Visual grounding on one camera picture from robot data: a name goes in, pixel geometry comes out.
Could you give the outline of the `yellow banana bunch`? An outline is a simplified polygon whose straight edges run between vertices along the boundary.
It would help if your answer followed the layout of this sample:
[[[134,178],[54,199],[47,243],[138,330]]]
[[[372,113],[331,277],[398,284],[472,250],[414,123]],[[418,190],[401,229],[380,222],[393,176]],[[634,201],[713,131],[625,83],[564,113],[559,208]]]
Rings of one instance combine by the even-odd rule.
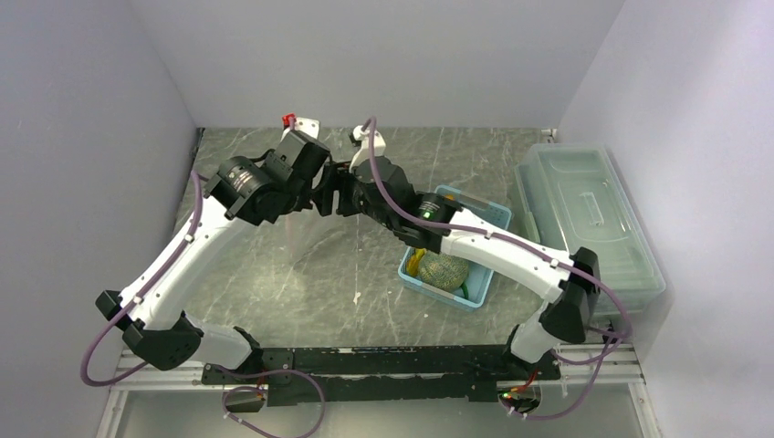
[[[419,275],[420,263],[425,253],[425,249],[413,250],[405,264],[405,271],[408,276],[417,277]]]

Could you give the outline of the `green netted melon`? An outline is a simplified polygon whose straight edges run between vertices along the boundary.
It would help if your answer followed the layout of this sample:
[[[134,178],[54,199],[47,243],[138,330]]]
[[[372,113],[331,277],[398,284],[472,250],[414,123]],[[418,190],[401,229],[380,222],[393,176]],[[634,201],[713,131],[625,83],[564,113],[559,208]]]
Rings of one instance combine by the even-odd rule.
[[[470,264],[461,257],[426,253],[419,262],[418,278],[432,287],[452,292],[466,281]]]

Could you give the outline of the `clear zip top bag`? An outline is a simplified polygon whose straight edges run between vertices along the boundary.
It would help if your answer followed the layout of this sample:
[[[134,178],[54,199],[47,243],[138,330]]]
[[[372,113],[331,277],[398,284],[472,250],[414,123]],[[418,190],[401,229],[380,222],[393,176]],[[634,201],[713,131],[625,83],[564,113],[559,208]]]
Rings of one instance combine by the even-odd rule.
[[[299,261],[326,239],[349,232],[355,227],[354,216],[321,216],[316,210],[304,210],[285,217],[285,254],[289,263]]]

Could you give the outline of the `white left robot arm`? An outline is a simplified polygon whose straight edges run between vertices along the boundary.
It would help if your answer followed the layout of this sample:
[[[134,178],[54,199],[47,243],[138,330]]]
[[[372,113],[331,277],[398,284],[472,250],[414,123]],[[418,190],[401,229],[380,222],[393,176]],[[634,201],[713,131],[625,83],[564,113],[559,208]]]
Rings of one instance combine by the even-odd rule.
[[[312,182],[330,156],[318,136],[317,121],[299,120],[264,157],[235,156],[207,182],[196,179],[194,209],[183,228],[129,286],[101,293],[98,310],[143,362],[158,370],[187,360],[210,362],[241,383],[260,375],[260,345],[251,335],[200,321],[184,308],[210,265],[233,242],[309,202]]]

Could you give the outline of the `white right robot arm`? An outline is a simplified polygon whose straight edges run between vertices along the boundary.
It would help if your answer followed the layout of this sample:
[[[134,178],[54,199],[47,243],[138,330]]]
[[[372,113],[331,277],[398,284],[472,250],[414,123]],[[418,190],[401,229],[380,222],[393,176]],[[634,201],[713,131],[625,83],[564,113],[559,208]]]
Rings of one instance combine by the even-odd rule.
[[[463,258],[538,295],[541,307],[514,328],[502,357],[511,377],[526,378],[560,343],[585,342],[601,293],[599,259],[589,248],[571,254],[513,235],[458,201],[415,191],[383,157],[325,163],[312,200],[323,215],[367,215],[408,246]]]

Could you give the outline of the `blue plastic basket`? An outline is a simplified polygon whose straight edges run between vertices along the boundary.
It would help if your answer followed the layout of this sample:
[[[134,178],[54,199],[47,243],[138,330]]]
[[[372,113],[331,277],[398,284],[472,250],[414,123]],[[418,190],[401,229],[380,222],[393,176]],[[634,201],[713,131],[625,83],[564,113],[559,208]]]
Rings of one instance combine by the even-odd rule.
[[[475,215],[477,219],[474,221],[474,226],[489,224],[499,228],[501,231],[506,231],[510,226],[513,214],[508,207],[500,203],[489,201],[443,184],[438,185],[434,192],[441,196],[451,196],[454,201],[460,203],[467,210],[467,217]],[[465,300],[457,296],[455,291],[447,292],[425,284],[418,276],[408,276],[405,271],[405,264],[413,250],[413,247],[406,249],[397,269],[397,275],[405,287],[465,311],[475,311],[483,306],[495,270],[490,264],[484,262],[480,255],[461,253],[458,248],[451,253],[451,256],[461,257],[470,264],[469,275],[464,283],[469,288],[471,297],[469,300]]]

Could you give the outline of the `clear plastic storage box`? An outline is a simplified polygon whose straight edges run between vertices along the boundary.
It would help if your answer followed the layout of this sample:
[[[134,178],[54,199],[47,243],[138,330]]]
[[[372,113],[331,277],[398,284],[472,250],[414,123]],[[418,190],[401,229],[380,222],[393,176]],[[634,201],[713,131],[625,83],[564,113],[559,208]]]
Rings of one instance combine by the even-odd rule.
[[[514,232],[532,242],[599,258],[602,282],[640,313],[665,282],[611,159],[601,145],[535,144],[508,192]]]

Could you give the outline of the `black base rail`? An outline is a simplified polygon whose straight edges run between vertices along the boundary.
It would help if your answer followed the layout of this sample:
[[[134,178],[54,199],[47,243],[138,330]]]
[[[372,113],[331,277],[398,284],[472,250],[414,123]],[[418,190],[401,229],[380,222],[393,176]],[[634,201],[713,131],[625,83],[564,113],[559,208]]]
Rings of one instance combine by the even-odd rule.
[[[261,362],[235,376],[206,364],[202,382],[213,386],[263,383],[271,407],[302,402],[465,399],[493,402],[527,380],[556,381],[550,354],[522,367],[500,345],[422,347],[266,348]]]

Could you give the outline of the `aluminium frame rail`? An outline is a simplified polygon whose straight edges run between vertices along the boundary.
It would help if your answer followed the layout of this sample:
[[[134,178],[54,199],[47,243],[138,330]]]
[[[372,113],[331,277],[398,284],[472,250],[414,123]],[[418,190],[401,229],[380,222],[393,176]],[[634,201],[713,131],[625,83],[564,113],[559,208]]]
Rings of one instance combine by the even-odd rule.
[[[221,391],[243,386],[267,396],[271,406],[302,402],[384,402],[466,399],[494,402],[506,395],[536,400],[557,386],[625,384],[646,437],[662,436],[642,369],[630,344],[595,362],[600,344],[560,348],[562,359],[544,356],[521,369],[505,363],[497,345],[265,349],[260,370],[222,371],[188,360],[173,370],[147,366],[110,387],[99,437],[117,434],[132,391]]]

